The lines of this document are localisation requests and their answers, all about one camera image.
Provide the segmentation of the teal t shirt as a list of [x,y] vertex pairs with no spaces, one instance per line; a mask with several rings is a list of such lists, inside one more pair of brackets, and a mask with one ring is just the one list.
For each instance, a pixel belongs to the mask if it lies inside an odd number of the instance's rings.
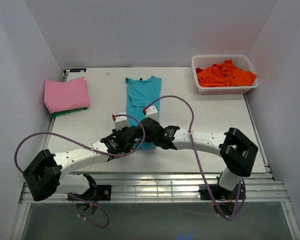
[[162,79],[156,76],[142,80],[127,77],[125,84],[126,113],[141,122],[145,118],[144,107],[160,97]]

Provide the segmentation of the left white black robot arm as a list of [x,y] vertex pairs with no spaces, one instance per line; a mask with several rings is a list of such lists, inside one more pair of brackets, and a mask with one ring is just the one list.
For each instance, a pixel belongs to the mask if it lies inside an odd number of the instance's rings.
[[55,193],[71,193],[77,198],[92,200],[98,192],[96,182],[87,173],[75,175],[73,172],[128,156],[136,150],[136,143],[144,139],[142,126],[130,126],[113,130],[109,136],[75,150],[52,153],[45,149],[23,171],[23,177],[36,202]]

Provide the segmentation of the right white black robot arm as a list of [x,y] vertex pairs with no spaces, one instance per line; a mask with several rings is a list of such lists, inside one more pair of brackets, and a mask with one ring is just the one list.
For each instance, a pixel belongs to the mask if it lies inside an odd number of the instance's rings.
[[258,147],[239,129],[221,133],[204,133],[178,126],[162,127],[147,117],[141,121],[145,140],[164,150],[194,150],[221,157],[226,165],[211,192],[216,199],[227,199],[234,193],[241,178],[251,176]]

